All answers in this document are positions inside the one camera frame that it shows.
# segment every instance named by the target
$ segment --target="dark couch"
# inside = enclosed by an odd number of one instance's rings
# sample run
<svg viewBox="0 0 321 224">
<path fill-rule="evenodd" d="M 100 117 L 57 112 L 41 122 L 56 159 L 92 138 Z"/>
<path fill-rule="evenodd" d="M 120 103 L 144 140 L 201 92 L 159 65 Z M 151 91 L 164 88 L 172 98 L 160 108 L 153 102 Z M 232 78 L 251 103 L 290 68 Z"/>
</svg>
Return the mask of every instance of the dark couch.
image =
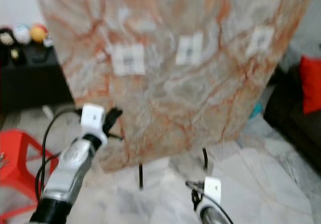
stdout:
<svg viewBox="0 0 321 224">
<path fill-rule="evenodd" d="M 321 110 L 304 115 L 299 67 L 282 77 L 273 91 L 265 120 L 289 137 L 317 169 L 321 169 Z"/>
</svg>

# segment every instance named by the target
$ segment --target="white ball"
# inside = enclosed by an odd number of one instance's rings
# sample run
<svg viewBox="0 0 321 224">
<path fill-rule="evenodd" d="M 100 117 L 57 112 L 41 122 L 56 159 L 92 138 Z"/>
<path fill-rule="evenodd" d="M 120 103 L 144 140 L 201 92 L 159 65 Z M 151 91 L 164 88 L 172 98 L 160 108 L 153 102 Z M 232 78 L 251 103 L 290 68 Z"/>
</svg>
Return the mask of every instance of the white ball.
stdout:
<svg viewBox="0 0 321 224">
<path fill-rule="evenodd" d="M 28 44 L 31 41 L 29 29 L 25 25 L 18 25 L 14 27 L 12 33 L 17 42 L 21 44 Z"/>
</svg>

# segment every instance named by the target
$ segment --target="ball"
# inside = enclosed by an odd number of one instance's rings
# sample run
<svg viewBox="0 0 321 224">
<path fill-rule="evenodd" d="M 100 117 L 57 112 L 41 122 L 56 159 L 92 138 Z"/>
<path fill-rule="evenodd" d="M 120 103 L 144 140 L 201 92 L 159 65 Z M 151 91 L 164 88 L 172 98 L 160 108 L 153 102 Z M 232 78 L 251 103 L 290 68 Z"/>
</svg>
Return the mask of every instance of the ball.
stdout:
<svg viewBox="0 0 321 224">
<path fill-rule="evenodd" d="M 17 42 L 21 44 L 28 44 L 31 41 L 29 28 L 26 25 L 17 25 L 12 30 Z"/>
<path fill-rule="evenodd" d="M 30 29 L 30 36 L 36 43 L 41 43 L 46 38 L 47 28 L 41 24 L 35 24 Z"/>
</svg>

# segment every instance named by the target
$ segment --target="black metal stand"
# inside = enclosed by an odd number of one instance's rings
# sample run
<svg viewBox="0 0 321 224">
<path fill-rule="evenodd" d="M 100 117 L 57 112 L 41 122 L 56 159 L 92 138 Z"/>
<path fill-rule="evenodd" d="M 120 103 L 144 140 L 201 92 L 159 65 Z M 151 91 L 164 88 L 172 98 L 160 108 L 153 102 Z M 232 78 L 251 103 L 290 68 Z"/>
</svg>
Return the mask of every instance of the black metal stand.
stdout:
<svg viewBox="0 0 321 224">
<path fill-rule="evenodd" d="M 204 155 L 204 170 L 207 171 L 208 168 L 208 158 L 206 149 L 203 148 L 203 155 Z M 138 172 L 139 172 L 139 188 L 142 190 L 144 188 L 143 181 L 142 181 L 142 163 L 138 164 Z"/>
<path fill-rule="evenodd" d="M 139 170 L 139 188 L 143 189 L 143 182 L 142 182 L 142 163 L 138 165 Z"/>
</svg>

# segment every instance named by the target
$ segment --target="yellow ball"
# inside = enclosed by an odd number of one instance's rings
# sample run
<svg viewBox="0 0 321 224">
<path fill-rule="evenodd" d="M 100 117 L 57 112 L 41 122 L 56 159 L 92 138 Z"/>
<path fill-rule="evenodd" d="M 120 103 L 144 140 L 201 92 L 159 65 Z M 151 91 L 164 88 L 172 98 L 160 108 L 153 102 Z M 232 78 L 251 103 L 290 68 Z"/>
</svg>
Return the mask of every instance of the yellow ball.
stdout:
<svg viewBox="0 0 321 224">
<path fill-rule="evenodd" d="M 30 29 L 30 36 L 32 40 L 34 40 L 37 43 L 42 43 L 43 40 L 46 38 L 46 34 L 46 28 L 41 25 L 34 25 Z"/>
</svg>

